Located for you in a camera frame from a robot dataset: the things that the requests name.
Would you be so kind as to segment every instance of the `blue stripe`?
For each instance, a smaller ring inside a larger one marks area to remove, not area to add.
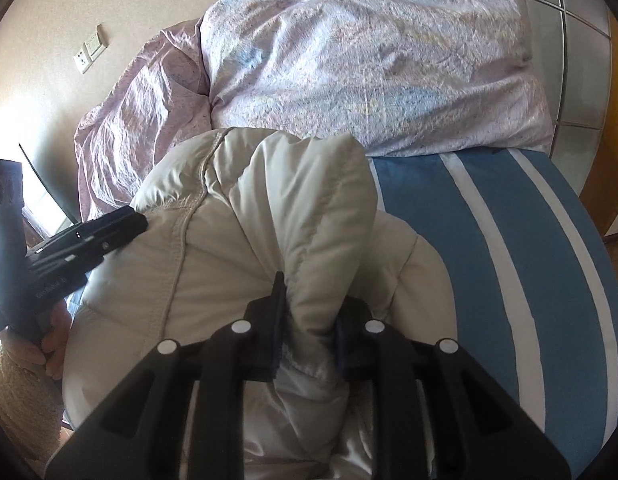
[[[385,211],[425,237],[447,266],[458,341],[517,400],[516,357],[496,272],[484,236],[440,157],[381,157],[374,164]]]
[[[553,188],[553,191],[562,202],[562,205],[585,242],[591,259],[598,270],[602,286],[604,286],[609,308],[611,309],[615,338],[618,345],[618,282],[609,255],[604,248],[604,244],[602,243],[595,225],[585,208],[583,208],[580,200],[560,174],[560,171],[558,171],[546,156],[542,153],[529,152],[527,150],[520,151],[531,161],[535,169],[538,170],[549,186]]]
[[[579,474],[602,447],[606,421],[604,345],[584,273],[551,208],[507,150],[457,155],[505,240],[535,319],[545,433]]]

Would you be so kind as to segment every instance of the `white stripe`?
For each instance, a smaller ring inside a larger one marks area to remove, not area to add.
[[[596,305],[598,322],[600,323],[600,330],[602,332],[602,342],[604,343],[604,357],[606,360],[606,425],[604,427],[604,442],[606,442],[614,432],[618,423],[618,343],[615,339],[614,322],[611,318],[611,309],[609,308],[609,301],[604,292],[604,286],[602,286],[598,270],[591,259],[591,255],[586,248],[582,236],[580,236],[569,214],[553,189],[551,189],[551,186],[547,184],[544,177],[542,177],[531,161],[522,153],[515,149],[509,149],[509,153],[511,153],[522,170],[535,184],[535,187],[537,187],[538,191],[553,211],[553,214],[558,219],[564,234],[566,234],[569,239],[569,243],[580,263],[580,267],[582,267],[586,284],[591,291],[591,296]]]
[[[518,272],[487,204],[462,161],[454,153],[443,153],[440,158],[478,223],[496,270],[516,353],[519,404],[544,431],[546,410],[540,343]]]
[[[374,159],[369,157],[369,169],[371,170],[371,174],[374,176],[375,189],[378,192],[378,209],[380,211],[385,210],[385,200],[383,199],[383,190],[380,189],[380,182],[378,181],[378,173],[375,171]]]

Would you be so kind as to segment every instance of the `beige wall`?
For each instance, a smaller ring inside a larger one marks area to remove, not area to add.
[[[0,157],[21,142],[54,197],[78,214],[73,134],[158,30],[216,0],[15,0],[0,23]],[[81,75],[72,59],[96,25],[109,44]]]

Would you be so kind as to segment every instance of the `switch plate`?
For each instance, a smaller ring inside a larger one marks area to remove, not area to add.
[[[96,27],[96,31],[89,38],[87,38],[84,45],[87,47],[87,55],[91,57],[93,63],[106,49],[106,46],[102,41],[99,27]]]
[[[80,50],[74,54],[74,62],[81,74],[87,72],[87,69],[92,65],[92,58],[87,54],[87,48],[84,43],[81,45]]]

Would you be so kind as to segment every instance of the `human hand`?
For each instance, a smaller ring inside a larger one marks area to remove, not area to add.
[[[9,328],[0,332],[0,341],[7,355],[17,365],[31,371],[35,371],[36,366],[44,365],[46,374],[57,381],[63,376],[65,348],[71,327],[71,315],[65,300],[54,305],[50,322],[51,330],[42,339],[42,349]]]

